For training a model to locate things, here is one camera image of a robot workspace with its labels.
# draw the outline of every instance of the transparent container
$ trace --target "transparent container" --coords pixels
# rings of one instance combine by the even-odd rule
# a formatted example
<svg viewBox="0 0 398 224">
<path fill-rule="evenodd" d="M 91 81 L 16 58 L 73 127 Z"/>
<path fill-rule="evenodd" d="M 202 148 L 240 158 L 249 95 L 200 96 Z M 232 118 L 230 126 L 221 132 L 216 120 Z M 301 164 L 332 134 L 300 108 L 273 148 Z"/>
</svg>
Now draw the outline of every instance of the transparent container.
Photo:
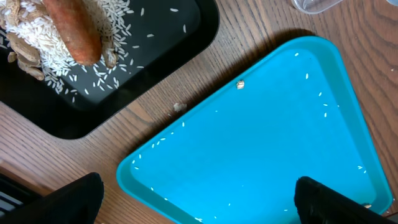
<svg viewBox="0 0 398 224">
<path fill-rule="evenodd" d="M 293 5 L 307 14 L 323 12 L 342 0 L 292 0 Z"/>
</svg>

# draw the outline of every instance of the blue tray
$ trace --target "blue tray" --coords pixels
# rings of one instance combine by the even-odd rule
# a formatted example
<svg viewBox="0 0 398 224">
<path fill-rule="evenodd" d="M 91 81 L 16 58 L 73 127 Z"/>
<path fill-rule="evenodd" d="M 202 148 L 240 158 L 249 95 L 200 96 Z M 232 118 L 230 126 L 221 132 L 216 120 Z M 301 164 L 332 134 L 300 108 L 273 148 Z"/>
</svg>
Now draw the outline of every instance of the blue tray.
<svg viewBox="0 0 398 224">
<path fill-rule="evenodd" d="M 304 175 L 377 213 L 392 203 L 338 49 L 319 37 L 279 47 L 116 173 L 127 194 L 177 223 L 300 223 Z"/>
</svg>

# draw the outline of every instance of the wood grain surface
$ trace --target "wood grain surface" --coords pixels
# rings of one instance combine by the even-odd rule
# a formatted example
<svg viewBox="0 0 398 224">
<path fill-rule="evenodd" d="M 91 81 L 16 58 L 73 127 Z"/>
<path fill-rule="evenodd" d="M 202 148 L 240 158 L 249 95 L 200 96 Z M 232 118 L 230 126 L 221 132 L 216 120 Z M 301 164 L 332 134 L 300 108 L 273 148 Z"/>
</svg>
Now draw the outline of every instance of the wood grain surface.
<svg viewBox="0 0 398 224">
<path fill-rule="evenodd" d="M 398 194 L 398 7 L 385 0 L 350 0 L 309 16 L 289 0 L 217 3 L 221 24 L 215 41 L 85 138 L 57 139 L 0 103 L 2 172 L 19 176 L 43 195 L 98 172 L 105 200 L 96 222 L 170 223 L 122 192 L 115 178 L 118 164 L 181 115 L 174 103 L 192 108 L 280 44 L 318 35 L 339 48 L 391 189 Z M 398 212 L 395 202 L 393 212 Z"/>
</svg>

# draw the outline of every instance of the blue object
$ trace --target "blue object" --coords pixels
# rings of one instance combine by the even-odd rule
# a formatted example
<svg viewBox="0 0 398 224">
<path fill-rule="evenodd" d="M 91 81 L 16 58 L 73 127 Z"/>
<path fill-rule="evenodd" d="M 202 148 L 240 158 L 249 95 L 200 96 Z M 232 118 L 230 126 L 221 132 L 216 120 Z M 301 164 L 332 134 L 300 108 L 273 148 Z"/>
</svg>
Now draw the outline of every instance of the blue object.
<svg viewBox="0 0 398 224">
<path fill-rule="evenodd" d="M 338 49 L 319 37 L 273 51 L 116 173 L 127 194 L 177 223 L 300 223 L 293 197 L 305 175 L 376 213 L 392 203 Z"/>
</svg>

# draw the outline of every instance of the black tray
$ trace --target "black tray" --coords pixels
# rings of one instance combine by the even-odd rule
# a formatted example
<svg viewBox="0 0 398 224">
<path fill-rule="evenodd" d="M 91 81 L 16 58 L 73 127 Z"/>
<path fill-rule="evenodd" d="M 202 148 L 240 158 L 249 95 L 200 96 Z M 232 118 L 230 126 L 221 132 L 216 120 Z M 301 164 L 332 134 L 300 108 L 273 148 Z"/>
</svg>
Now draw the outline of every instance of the black tray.
<svg viewBox="0 0 398 224">
<path fill-rule="evenodd" d="M 141 17 L 142 7 L 145 14 Z M 129 65 L 134 58 L 134 65 L 127 72 L 118 67 L 107 79 L 112 84 L 116 76 L 118 89 L 103 92 L 93 88 L 98 80 L 93 68 L 86 67 L 85 73 L 76 66 L 69 74 L 78 74 L 78 82 L 62 76 L 63 92 L 66 88 L 78 90 L 72 103 L 74 94 L 56 94 L 47 82 L 22 72 L 15 62 L 9 64 L 9 50 L 1 49 L 0 100 L 58 138 L 81 138 L 207 48 L 220 23 L 214 0 L 132 1 L 130 8 L 135 13 L 124 16 L 125 25 L 132 25 L 132 37 L 125 40 L 128 44 L 124 47 L 129 56 L 119 63 Z M 170 8 L 179 9 L 178 17 L 170 13 Z M 184 24 L 187 33 L 183 32 Z"/>
</svg>

